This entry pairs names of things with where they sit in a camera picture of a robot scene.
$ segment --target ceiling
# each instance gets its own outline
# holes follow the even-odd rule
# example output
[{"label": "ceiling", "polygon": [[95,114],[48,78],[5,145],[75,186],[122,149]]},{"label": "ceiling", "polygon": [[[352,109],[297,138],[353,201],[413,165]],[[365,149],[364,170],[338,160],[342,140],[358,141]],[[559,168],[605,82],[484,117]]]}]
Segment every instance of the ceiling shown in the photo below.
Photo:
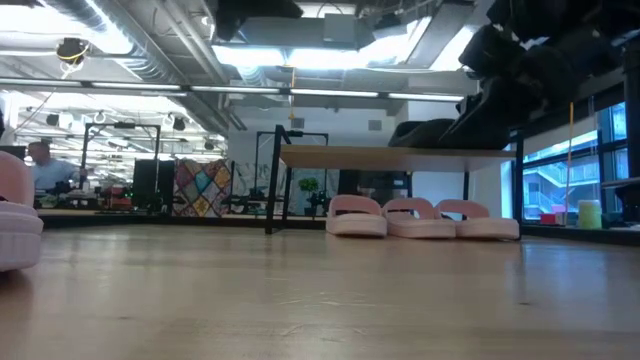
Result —
[{"label": "ceiling", "polygon": [[[291,35],[280,39],[280,45],[267,46],[268,44],[265,45],[262,42],[275,41],[268,38],[267,34],[270,32],[278,33],[278,27],[283,26],[283,24],[264,25],[260,22],[248,22],[244,28],[246,30],[245,39],[236,38],[230,44],[221,44],[217,40],[211,39],[211,21],[203,7],[202,0],[174,1],[179,3],[179,7],[190,25],[189,27],[195,33],[189,32],[184,23],[178,28],[172,26],[175,25],[175,22],[172,24],[171,19],[166,16],[166,13],[163,13],[159,5],[164,4],[166,7],[169,6],[168,4],[171,1],[94,0],[94,2],[99,6],[105,3],[116,4],[117,6],[114,6],[118,8],[113,11],[118,14],[120,22],[117,25],[128,25],[127,29],[133,28],[130,33],[125,35],[130,36],[130,39],[134,37],[136,40],[142,39],[138,44],[142,44],[145,51],[159,58],[164,68],[171,70],[172,74],[176,75],[173,77],[173,81],[176,83],[216,84],[222,79],[228,80],[231,84],[255,86],[256,83],[248,82],[249,78],[246,74],[243,74],[243,72],[246,73],[248,71],[247,68],[251,68],[249,69],[250,71],[256,71],[259,74],[259,81],[263,85],[288,87],[292,85],[293,74],[290,71],[283,71],[277,66],[260,66],[259,62],[264,61],[264,59],[256,60],[258,65],[249,67],[236,67],[229,63],[223,64],[221,62],[228,61],[217,56],[222,54],[218,50],[213,50],[215,47],[211,45],[245,50],[270,49],[281,54],[283,61],[288,64],[293,61],[292,58],[298,48],[283,46],[282,43],[286,45],[287,41],[291,41],[293,44],[295,41],[307,40],[309,44],[313,43],[310,38],[306,39],[302,35],[299,35],[298,38]],[[372,25],[384,13],[396,12],[402,20],[402,25],[393,29],[393,31],[396,31],[394,35],[391,35],[396,36],[391,38],[393,41],[387,38],[386,43],[374,42],[373,45],[371,43],[362,43],[360,45],[365,45],[365,50],[361,49],[360,52],[355,51],[355,48],[360,47],[359,43],[347,45],[347,47],[355,47],[351,50],[345,49],[343,46],[343,55],[346,53],[360,56],[360,58],[365,55],[368,56],[364,60],[366,62],[364,65],[360,64],[352,68],[345,61],[339,60],[342,58],[335,58],[338,60],[327,58],[326,61],[320,62],[321,67],[326,67],[324,69],[319,69],[318,66],[305,67],[305,64],[302,64],[295,71],[294,86],[312,89],[435,92],[456,95],[474,93],[476,90],[475,82],[467,79],[459,71],[434,73],[429,71],[428,67],[412,65],[409,60],[399,61],[403,56],[408,59],[408,56],[411,55],[412,46],[416,46],[415,44],[423,38],[421,35],[435,31],[429,28],[431,25],[429,25],[428,21],[426,23],[421,23],[420,21],[422,21],[421,19],[436,18],[439,9],[442,8],[441,2],[442,0],[340,0],[334,2],[335,6],[324,1],[305,1],[301,3],[303,10],[305,10],[305,18],[295,23],[297,24],[295,25],[297,26],[297,31],[291,31],[291,28],[287,29],[290,34],[295,34],[296,32],[304,34],[304,31],[314,34],[314,31],[317,32],[314,29],[321,31],[324,26],[324,20],[316,18],[316,15],[320,14],[320,18],[323,18],[325,14],[337,14],[340,12],[355,14],[359,19],[358,24],[366,25],[369,32]],[[445,30],[447,29],[439,29],[440,33],[444,34],[440,36],[452,39],[461,28],[475,29],[484,24],[486,22],[484,13],[491,3],[491,0],[477,1],[475,9],[471,9],[469,14],[461,15],[461,19],[450,19],[449,23],[458,21],[460,24],[449,30],[449,33],[446,33]],[[51,8],[12,7],[11,11],[7,11],[7,9],[7,7],[4,7],[0,11],[0,76],[59,79],[65,74],[66,70],[69,70],[69,67],[61,65],[60,60],[55,55],[55,49],[63,38],[79,37],[90,40],[94,46],[87,54],[87,59],[83,62],[82,67],[79,69],[74,68],[77,71],[67,74],[69,79],[122,82],[144,81],[141,80],[139,73],[135,73],[130,67],[127,68],[126,66],[126,61],[132,59],[131,54],[123,53],[116,46],[116,41],[109,41],[109,39],[105,41],[105,39],[99,38],[95,32],[92,32],[80,21],[74,21]],[[175,11],[170,13],[174,14],[174,18],[177,17]],[[257,33],[263,34],[262,38],[258,39],[257,35],[252,35],[256,32],[252,33],[250,31],[251,26],[257,27],[259,30]],[[408,31],[406,34],[402,34],[402,31],[397,33],[399,28]],[[196,52],[198,50],[198,42],[193,34],[197,34],[200,44],[206,44],[206,47],[208,47],[209,57],[207,57],[207,54],[204,55],[205,60],[208,60],[204,64],[202,61],[202,53],[204,51],[199,53],[200,59],[194,55],[194,49]],[[363,36],[358,35],[358,39],[368,38],[369,35],[372,36],[372,33]],[[331,51],[329,53],[340,54],[335,50],[333,53]],[[452,64],[450,70],[455,69],[457,69],[456,64]],[[106,123],[126,120],[135,121],[138,124],[161,125],[162,138],[166,139],[166,141],[163,140],[161,149],[161,153],[165,153],[164,156],[170,156],[171,154],[181,156],[180,154],[194,153],[200,155],[210,154],[211,158],[219,156],[225,151],[226,147],[224,144],[217,143],[218,147],[214,151],[206,151],[204,150],[205,140],[208,138],[217,139],[219,135],[226,136],[228,129],[243,130],[246,128],[242,123],[241,116],[236,117],[229,114],[233,112],[235,114],[246,113],[246,111],[242,111],[244,108],[266,110],[291,106],[291,99],[281,96],[235,95],[229,98],[190,99],[193,101],[187,102],[183,99],[163,96],[142,97],[140,96],[142,94],[136,94],[138,95],[137,97],[126,97],[59,93],[49,97],[51,92],[27,90],[20,93],[11,91],[0,94],[5,98],[11,95],[16,99],[13,101],[12,108],[13,113],[18,114],[18,121],[15,122],[14,120],[14,125],[20,126],[25,120],[29,120],[29,123],[22,126],[20,131],[17,132],[17,140],[20,143],[28,143],[37,140],[39,137],[49,137],[52,139],[54,147],[60,150],[79,150],[82,145],[81,141],[70,138],[68,135],[77,136],[82,134],[83,123],[90,122],[97,114],[104,114]],[[329,108],[334,110],[383,109],[387,111],[389,116],[395,115],[403,105],[401,101],[375,99],[297,96],[292,100],[297,108]],[[39,108],[41,108],[40,112],[35,114],[34,109],[37,110]],[[69,116],[72,116],[75,125],[70,125],[68,128],[46,125],[46,117],[52,113],[64,113],[63,117],[65,119],[69,119]],[[176,116],[186,119],[186,129],[183,132],[176,132],[170,126],[171,119]],[[127,135],[129,138],[135,139],[149,137],[149,134],[143,129],[128,132],[112,131],[112,129],[105,131],[112,133],[114,136]],[[108,149],[114,148],[113,144],[109,144],[107,140],[102,140],[101,136],[96,136],[94,142],[95,145],[93,146],[95,146],[96,151],[108,152],[110,151]],[[151,140],[130,142],[134,145],[131,145],[128,150],[136,152],[147,152],[144,148],[152,148],[153,145]],[[69,151],[66,155],[71,158],[74,158],[74,156],[77,158],[72,151]],[[97,155],[91,157],[95,161],[104,160],[103,158]],[[130,176],[130,170],[131,167],[127,167],[124,172],[125,176]]]}]

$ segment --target man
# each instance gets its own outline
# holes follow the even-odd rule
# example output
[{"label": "man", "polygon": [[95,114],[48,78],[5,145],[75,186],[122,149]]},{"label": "man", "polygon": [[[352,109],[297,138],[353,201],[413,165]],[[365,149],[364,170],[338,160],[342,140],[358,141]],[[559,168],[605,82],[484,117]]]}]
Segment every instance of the man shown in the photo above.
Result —
[{"label": "man", "polygon": [[58,182],[78,181],[79,175],[87,175],[87,171],[84,169],[78,171],[68,162],[52,159],[49,144],[44,142],[29,144],[29,156],[35,163],[31,167],[31,173],[36,190],[51,190],[56,187]]}]

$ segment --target pink slipper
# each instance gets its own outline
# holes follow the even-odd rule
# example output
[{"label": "pink slipper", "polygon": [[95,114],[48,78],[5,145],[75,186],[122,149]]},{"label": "pink slipper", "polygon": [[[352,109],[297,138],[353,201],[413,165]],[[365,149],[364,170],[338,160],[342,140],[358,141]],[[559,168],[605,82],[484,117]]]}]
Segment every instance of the pink slipper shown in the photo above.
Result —
[{"label": "pink slipper", "polygon": [[[408,212],[393,210],[415,210],[419,218]],[[411,239],[451,239],[456,237],[453,220],[442,219],[431,203],[425,199],[410,198],[389,201],[382,209],[387,219],[389,235]]]},{"label": "pink slipper", "polygon": [[[338,211],[358,211],[357,214],[337,215]],[[387,220],[374,200],[363,196],[338,195],[329,204],[327,232],[334,235],[362,235],[384,237]]]},{"label": "pink slipper", "polygon": [[462,214],[467,220],[456,221],[456,237],[478,239],[520,238],[520,226],[513,219],[490,218],[489,209],[465,200],[443,200],[436,207],[438,212]]},{"label": "pink slipper", "polygon": [[0,151],[0,271],[34,266],[40,259],[42,220],[33,209],[31,171],[18,158]]}]

